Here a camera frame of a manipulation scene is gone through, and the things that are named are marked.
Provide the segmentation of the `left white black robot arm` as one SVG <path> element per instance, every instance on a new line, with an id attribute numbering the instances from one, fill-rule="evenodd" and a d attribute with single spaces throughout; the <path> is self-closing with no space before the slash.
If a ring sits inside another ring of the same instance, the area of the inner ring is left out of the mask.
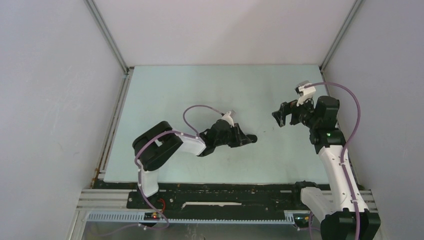
<path id="1" fill-rule="evenodd" d="M 257 141 L 256 135 L 245 134 L 238 123 L 229 123 L 224 119 L 217 120 L 198 135 L 177 131 L 167 121 L 161 121 L 132 143 L 134 163 L 137 166 L 137 185 L 141 192 L 138 201 L 145 208 L 156 206 L 159 169 L 176 152 L 206 157 L 217 147 L 238 148 Z"/>

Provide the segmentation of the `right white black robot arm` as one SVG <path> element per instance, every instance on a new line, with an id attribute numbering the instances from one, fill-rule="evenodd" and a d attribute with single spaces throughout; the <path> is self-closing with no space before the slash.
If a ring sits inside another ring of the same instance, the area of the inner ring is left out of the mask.
<path id="1" fill-rule="evenodd" d="M 356 185 L 344 134 L 337 128 L 339 100 L 320 96 L 300 102 L 283 102 L 272 116 L 280 127 L 291 116 L 290 125 L 303 124 L 309 129 L 309 140 L 319 156 L 330 186 L 329 201 L 313 182 L 297 182 L 298 191 L 291 194 L 297 209 L 308 207 L 320 223 L 323 240 L 372 240 L 381 225 L 376 212 L 371 212 Z"/>

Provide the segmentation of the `black oval charging case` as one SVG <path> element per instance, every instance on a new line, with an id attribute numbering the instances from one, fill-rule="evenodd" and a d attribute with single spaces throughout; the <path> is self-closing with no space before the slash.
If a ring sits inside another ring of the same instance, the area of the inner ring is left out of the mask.
<path id="1" fill-rule="evenodd" d="M 256 143 L 258 141 L 258 137 L 254 134 L 247 134 L 246 136 L 249 138 L 251 143 Z"/>

